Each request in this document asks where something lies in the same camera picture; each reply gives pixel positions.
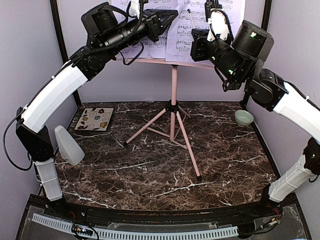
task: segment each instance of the wire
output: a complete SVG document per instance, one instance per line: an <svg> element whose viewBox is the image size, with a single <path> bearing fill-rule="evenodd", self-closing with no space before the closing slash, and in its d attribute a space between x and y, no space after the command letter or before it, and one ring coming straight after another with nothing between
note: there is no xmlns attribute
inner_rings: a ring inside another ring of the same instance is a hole
<svg viewBox="0 0 320 240"><path fill-rule="evenodd" d="M279 225L282 215L283 215L283 205L282 202L280 204L280 211L277 208L274 208L273 211L276 213L276 218L272 218L271 221L265 223L262 225L259 229L256 229L255 231L252 232L239 232L239 235L246 236L246 235L259 235L259 234L266 234L271 232L276 228L276 226Z"/></svg>
<svg viewBox="0 0 320 240"><path fill-rule="evenodd" d="M50 203L48 203L47 206L48 206L48 207L51 209L51 211L52 211L55 215L57 215L59 218L64 219L64 220L68 220L68 221L72 221L72 222L74 222L74 223L77 223L77 224L80 224L80 225L82 225L82 226L86 226L86 227L90 228L90 229L91 229L92 231L94 231L94 233L96 234L96 239L97 239L97 240L100 239L97 230L95 230L92 226L89 226L88 224L85 224L84 222L80 222L80 221L75 220L75 218L76 218L75 213L72 212L72 213L73 213L73 218L74 218L74 219L72 220L72 219L70 219L70 218L68 218L68 217L64 217L64 216L61 216L60 214L56 213L56 211L53 210L53 208L50 206Z"/></svg>
<svg viewBox="0 0 320 240"><path fill-rule="evenodd" d="M121 56L122 56L122 62L123 62L124 65L126 65L126 66L131 65L131 64L132 64L135 60L137 60L137 58L140 57L140 55L143 53L143 51L144 51L144 49L145 49L145 46L144 46L144 44L143 44L141 41L139 41L139 43L141 44L141 50L140 50L140 52L139 52L131 61L129 61L128 63L126 62L125 56L124 56L123 53L120 51L120 54L121 54Z"/></svg>
<svg viewBox="0 0 320 240"><path fill-rule="evenodd" d="M136 16L131 16L131 15L130 15L130 7L131 7L131 1L129 2L128 6L126 7L126 14L127 14L130 18L135 18Z"/></svg>
<svg viewBox="0 0 320 240"><path fill-rule="evenodd" d="M233 41L235 38L234 38L234 34L233 34L233 32L232 32L231 23L230 23L230 20L229 20L228 15L227 15L223 10L218 9L218 8L214 8L214 9L211 10L210 16L211 16L212 13L214 13L214 12L219 12L219 13L221 13L221 14L224 16L225 21L226 21L226 24L227 24L227 26L228 26L228 30L229 30L230 36L231 36L231 41ZM213 27L212 27L212 23L210 23L210 29L211 29L212 34L213 34L213 36L215 37L215 39L217 39L217 36L216 36L216 34L215 34L215 31L214 31L214 29L213 29Z"/></svg>
<svg viewBox="0 0 320 240"><path fill-rule="evenodd" d="M142 23L142 20L143 20L143 9L144 9L144 6L145 6L145 3L144 3L144 0L140 0L140 14L139 14L139 19L138 19L138 23L136 24L136 26L134 27L134 29L132 30L132 32L126 36L125 38L123 38L122 40L118 41L117 43L115 44L111 44L111 45L108 45L108 46L104 46L104 47L101 47L101 48L97 48L97 49L92 49L91 51L89 52L86 52L84 53L83 55L79 55L78 57L75 57L73 59L74 62L84 58L84 57L87 57L87 56L90 56L90 55L94 55L94 54L100 54L100 53L104 53L110 49L113 49L113 48L116 48L122 44L124 44L126 41L128 41L129 39L131 39L138 31L141 23Z"/></svg>
<svg viewBox="0 0 320 240"><path fill-rule="evenodd" d="M309 182L313 184L315 181L318 180L318 178L319 178L319 175L317 175L317 176L315 177L315 179L313 179L313 180L311 180L311 178L309 178Z"/></svg>
<svg viewBox="0 0 320 240"><path fill-rule="evenodd" d="M61 73L64 69L66 69L67 67L69 67L72 64L71 61L67 62L65 65L63 65L55 74L53 77L51 77L36 93L35 95L33 95L33 97L31 98L31 100L28 102L28 104L26 105L27 107L36 99L36 97L39 95L39 93L59 74ZM21 117L21 115L24 113L25 109L23 109L6 127L6 129L4 130L3 133L3 138L2 138L2 145L3 145L3 150L5 153L5 156L7 157L7 159L9 160L9 162L17 169L21 170L21 171L29 171L32 167L33 161L32 159L30 159L30 154L27 153L27 157L28 160L30 161L30 166L28 168L22 168L19 167L18 165L16 165L12 159L10 158L8 151L7 151L7 147L6 147L6 135L7 135L7 131L10 128L10 126L18 119Z"/></svg>
<svg viewBox="0 0 320 240"><path fill-rule="evenodd" d="M8 126L6 126L5 130L4 130L4 133L3 133L3 138L2 138L2 145L3 145L3 150L4 150L4 154L5 156L7 157L7 159L9 160L9 162L17 169L21 170L21 171L29 171L32 167L32 164L33 164L33 161L30 160L30 166L28 168L22 168L18 165L16 165L12 159L10 158L9 154L8 154L8 151L7 151L7 147L6 147L6 135L7 135L7 131L8 129L10 128L10 126L18 119L20 118L20 116L22 115L22 113L24 112L25 110L22 110L14 119L11 120L11 122L8 124Z"/></svg>

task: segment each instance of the gray wall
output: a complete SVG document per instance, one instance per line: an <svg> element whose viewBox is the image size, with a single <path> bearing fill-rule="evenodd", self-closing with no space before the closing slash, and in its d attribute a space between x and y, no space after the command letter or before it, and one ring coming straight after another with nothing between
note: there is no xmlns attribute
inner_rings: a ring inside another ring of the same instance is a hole
<svg viewBox="0 0 320 240"><path fill-rule="evenodd" d="M274 0L269 32L275 46L267 60L269 68L286 81L294 83L320 106L320 1ZM282 174L298 160L310 136L294 123L269 113L250 102L248 109ZM306 183L297 191L314 239L320 236L320 181Z"/></svg>
<svg viewBox="0 0 320 240"><path fill-rule="evenodd" d="M48 0L0 1L0 134L36 91L60 68L62 60ZM68 99L47 124L67 126L76 105ZM27 153L11 127L7 135L11 158L21 167L29 164ZM0 235L15 239L29 194L36 194L39 183L35 171L15 169L0 148Z"/></svg>
<svg viewBox="0 0 320 240"><path fill-rule="evenodd" d="M104 0L59 0L61 21L69 56L86 44L82 14ZM260 25L264 0L247 0L245 17ZM223 92L214 70L180 67L180 101L240 101L243 91ZM109 62L94 80L79 90L83 102L167 101L171 98L171 66L136 62L124 66Z"/></svg>

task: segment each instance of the green led light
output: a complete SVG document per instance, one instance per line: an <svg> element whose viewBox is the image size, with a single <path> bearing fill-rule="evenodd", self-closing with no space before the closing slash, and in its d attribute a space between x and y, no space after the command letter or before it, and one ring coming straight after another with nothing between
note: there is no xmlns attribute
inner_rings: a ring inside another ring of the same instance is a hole
<svg viewBox="0 0 320 240"><path fill-rule="evenodd" d="M253 31L253 32L251 33L250 37L254 38L256 35L257 35L257 33Z"/></svg>

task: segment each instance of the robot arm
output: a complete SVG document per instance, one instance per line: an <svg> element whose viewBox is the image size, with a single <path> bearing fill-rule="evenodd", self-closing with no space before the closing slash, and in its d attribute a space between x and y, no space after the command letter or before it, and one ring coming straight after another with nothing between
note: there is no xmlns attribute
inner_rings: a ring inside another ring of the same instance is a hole
<svg viewBox="0 0 320 240"><path fill-rule="evenodd" d="M215 0L207 0L206 13L214 13ZM221 25L224 22L210 25ZM208 40L218 27L193 29L194 42L191 57L195 62L210 60L221 78L223 90L238 90L245 83L245 91L252 99L270 112L284 116L309 133L312 138L297 163L280 179L266 188L267 198L279 203L309 178L320 175L320 109L293 84L284 81L274 72L263 69L274 45L273 37L260 27L243 21L232 44L225 37Z"/></svg>
<svg viewBox="0 0 320 240"><path fill-rule="evenodd" d="M134 1L139 4L139 10L145 2L148 1ZM124 15L125 20L118 23L114 12ZM30 103L17 112L16 134L35 162L50 201L61 199L63 194L54 166L54 149L45 126L49 117L74 91L99 74L106 63L116 60L121 50L145 37L158 41L178 12L148 9L137 16L128 22L128 14L108 2L85 13L81 20L88 33L86 46L76 51Z"/></svg>

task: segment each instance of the music stand tripod base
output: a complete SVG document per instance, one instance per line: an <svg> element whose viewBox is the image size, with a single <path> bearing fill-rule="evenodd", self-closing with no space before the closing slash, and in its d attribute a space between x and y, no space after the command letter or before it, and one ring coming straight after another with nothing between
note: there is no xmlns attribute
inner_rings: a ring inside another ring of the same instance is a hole
<svg viewBox="0 0 320 240"><path fill-rule="evenodd" d="M192 147L190 145L188 135L187 135L186 129L184 127L184 123L181 118L180 112L184 113L185 116L189 119L191 119L191 116L185 110L183 110L182 107L180 107L179 103L177 102L177 85L178 85L178 66L172 65L172 99L165 105L165 108L160 113L158 113L158 115L156 115L154 118L152 118L136 134L134 134L131 138L129 138L123 145L125 145L125 146L128 145L133 139L135 139L139 134L141 134L146 129L153 131L157 134L163 135L165 137L168 137L172 143L189 151L189 154L190 154L190 157L192 160L192 164L193 164L193 168L195 170L196 178L198 181L202 181L202 177L200 175L200 172L199 172L199 169L197 166L197 162L196 162ZM151 124L153 124L158 118L160 118L166 112L171 112L170 135L166 134L164 132L155 130L150 127ZM182 145L179 142L175 141L175 138L177 137L177 134L178 134L178 133L175 134L176 118L178 119L178 123L180 125L180 129L182 131L183 138L185 140L186 145Z"/></svg>

